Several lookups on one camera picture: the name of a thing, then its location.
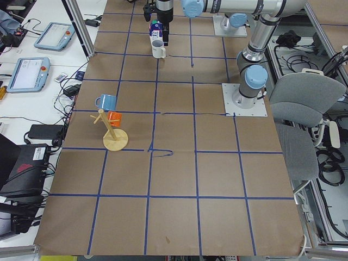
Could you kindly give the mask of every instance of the laptop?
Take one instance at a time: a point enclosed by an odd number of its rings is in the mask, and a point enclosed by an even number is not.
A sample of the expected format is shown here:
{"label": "laptop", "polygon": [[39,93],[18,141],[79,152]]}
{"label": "laptop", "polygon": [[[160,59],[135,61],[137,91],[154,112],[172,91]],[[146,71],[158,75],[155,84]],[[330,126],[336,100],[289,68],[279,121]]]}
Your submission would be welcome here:
{"label": "laptop", "polygon": [[36,196],[42,193],[49,152],[47,144],[16,145],[0,134],[0,195]]}

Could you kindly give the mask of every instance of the chair backrest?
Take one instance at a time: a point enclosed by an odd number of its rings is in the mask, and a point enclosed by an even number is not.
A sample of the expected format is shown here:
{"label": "chair backrest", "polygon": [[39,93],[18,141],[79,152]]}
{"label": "chair backrest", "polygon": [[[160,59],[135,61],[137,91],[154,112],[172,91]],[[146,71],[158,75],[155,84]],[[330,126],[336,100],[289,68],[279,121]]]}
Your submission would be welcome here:
{"label": "chair backrest", "polygon": [[279,79],[270,96],[273,116],[276,120],[314,127],[345,91],[342,83],[326,76],[305,72],[287,74]]}

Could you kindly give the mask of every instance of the blue joint cap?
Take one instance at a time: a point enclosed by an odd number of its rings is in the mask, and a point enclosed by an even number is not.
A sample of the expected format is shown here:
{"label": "blue joint cap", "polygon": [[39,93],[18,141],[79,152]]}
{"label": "blue joint cap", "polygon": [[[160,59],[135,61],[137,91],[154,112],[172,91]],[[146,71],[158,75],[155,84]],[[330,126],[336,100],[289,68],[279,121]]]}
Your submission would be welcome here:
{"label": "blue joint cap", "polygon": [[203,13],[203,0],[181,0],[184,15],[188,18],[195,18]]}
{"label": "blue joint cap", "polygon": [[236,27],[236,28],[245,25],[246,21],[247,21],[246,14],[241,14],[241,13],[233,14],[229,18],[230,25],[233,26],[233,27]]}
{"label": "blue joint cap", "polygon": [[245,72],[246,84],[254,90],[261,89],[267,82],[268,73],[261,65],[252,65]]}

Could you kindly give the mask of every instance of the tablet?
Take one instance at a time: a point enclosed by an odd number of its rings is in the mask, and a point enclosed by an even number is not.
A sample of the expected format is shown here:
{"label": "tablet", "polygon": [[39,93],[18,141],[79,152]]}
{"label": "tablet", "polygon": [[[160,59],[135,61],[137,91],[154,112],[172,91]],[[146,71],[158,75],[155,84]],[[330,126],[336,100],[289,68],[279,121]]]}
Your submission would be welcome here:
{"label": "tablet", "polygon": [[71,24],[49,23],[34,46],[39,49],[61,51],[71,40],[75,29]]}
{"label": "tablet", "polygon": [[7,92],[40,91],[45,85],[49,66],[47,57],[18,59]]}

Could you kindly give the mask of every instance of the barcode label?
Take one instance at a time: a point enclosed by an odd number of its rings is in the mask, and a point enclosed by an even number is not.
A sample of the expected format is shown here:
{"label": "barcode label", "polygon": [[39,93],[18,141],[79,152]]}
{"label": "barcode label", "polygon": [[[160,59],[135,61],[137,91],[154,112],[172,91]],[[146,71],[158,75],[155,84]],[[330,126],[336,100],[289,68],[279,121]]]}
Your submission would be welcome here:
{"label": "barcode label", "polygon": [[44,159],[44,156],[45,156],[45,148],[44,147],[36,148],[34,156],[33,156],[33,160]]}

